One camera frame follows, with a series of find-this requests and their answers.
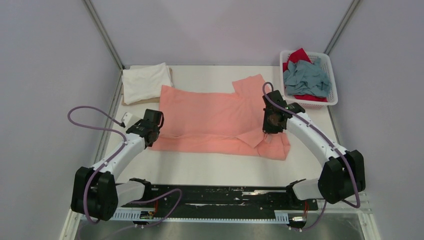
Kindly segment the salmon pink t shirt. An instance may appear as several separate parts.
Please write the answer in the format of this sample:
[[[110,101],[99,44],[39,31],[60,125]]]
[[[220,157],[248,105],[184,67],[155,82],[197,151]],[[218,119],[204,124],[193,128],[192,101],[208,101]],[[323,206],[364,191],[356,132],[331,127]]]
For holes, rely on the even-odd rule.
[[[291,145],[285,133],[263,132],[262,87],[257,74],[232,82],[232,93],[198,93],[161,88],[164,124],[154,151],[217,153],[285,160]]]

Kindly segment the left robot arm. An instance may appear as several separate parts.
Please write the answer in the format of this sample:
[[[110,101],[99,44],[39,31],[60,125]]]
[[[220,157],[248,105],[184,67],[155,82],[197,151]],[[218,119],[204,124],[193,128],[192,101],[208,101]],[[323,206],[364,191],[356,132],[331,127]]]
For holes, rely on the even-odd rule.
[[[125,132],[110,129],[121,136],[121,142],[91,167],[80,167],[73,183],[70,208],[85,215],[92,224],[108,221],[118,207],[132,201],[141,207],[152,203],[153,193],[145,188],[144,180],[116,181],[128,164],[159,138],[165,120],[161,111],[153,109],[145,110],[142,118],[131,113],[125,113],[120,120],[108,118],[125,129]]]

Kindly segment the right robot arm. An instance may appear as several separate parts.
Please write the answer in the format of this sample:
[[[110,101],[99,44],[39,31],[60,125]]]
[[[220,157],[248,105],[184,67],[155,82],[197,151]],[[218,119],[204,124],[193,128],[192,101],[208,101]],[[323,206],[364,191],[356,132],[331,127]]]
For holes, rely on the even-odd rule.
[[[292,182],[285,195],[286,204],[298,209],[309,199],[323,199],[330,204],[346,202],[354,196],[358,208],[359,193],[366,188],[364,157],[358,150],[347,150],[324,134],[298,103],[288,104],[278,90],[263,95],[263,127],[266,134],[288,132],[297,137],[321,165],[315,179]]]

